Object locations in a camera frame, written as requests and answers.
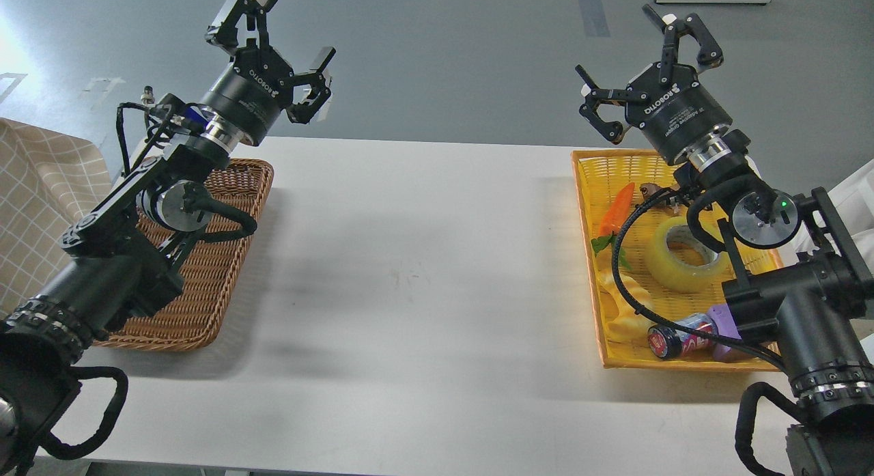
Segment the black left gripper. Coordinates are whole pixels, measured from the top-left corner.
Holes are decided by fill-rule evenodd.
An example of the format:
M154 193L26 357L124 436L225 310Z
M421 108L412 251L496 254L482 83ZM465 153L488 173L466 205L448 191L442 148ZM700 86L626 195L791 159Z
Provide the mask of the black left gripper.
M334 47L322 47L305 74L293 68L270 46L266 15L278 0L225 0L206 30L206 42L227 54L234 54L215 84L202 97L202 105L243 133L242 142L259 145L281 110L293 124L308 124L331 97L327 72ZM237 25L246 19L246 30L258 37L238 42ZM291 79L292 87L308 86L309 93L300 102L290 104L292 87L281 86Z

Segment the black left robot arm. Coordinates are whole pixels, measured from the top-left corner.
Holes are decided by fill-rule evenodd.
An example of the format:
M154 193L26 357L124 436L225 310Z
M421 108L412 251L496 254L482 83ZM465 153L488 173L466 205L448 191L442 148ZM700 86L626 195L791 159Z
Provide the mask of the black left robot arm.
M72 261L2 322L2 473L25 475L38 450L78 460L99 448L127 400L117 367L79 367L82 354L129 318L151 317L183 292L198 242L253 234L254 217L205 187L239 143L259 145L281 113L308 124L330 99L328 63L294 72L269 42L278 0L226 0L205 38L229 55L199 102L166 94L135 106L146 118L141 154L123 158L119 186L59 240Z

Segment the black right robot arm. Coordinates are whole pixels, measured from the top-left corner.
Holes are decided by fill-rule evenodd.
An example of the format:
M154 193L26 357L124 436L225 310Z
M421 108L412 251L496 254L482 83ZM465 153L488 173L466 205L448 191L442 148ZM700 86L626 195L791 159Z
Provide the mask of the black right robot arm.
M622 222L611 270L621 299L649 320L767 361L786 374L793 398L758 382L739 403L735 451L755 475L752 435L759 399L795 423L787 457L795 475L871 475L872 363L851 327L872 316L872 273L827 190L808 195L775 190L747 162L749 137L699 81L724 55L695 13L647 18L664 37L661 58L620 89L599 87L583 66L580 114L611 143L631 128L642 131L664 161L675 166L678 189L665 187ZM620 275L625 234L656 204L688 205L691 234L725 254L734 280L722 285L739 337L700 332L666 320L636 300Z

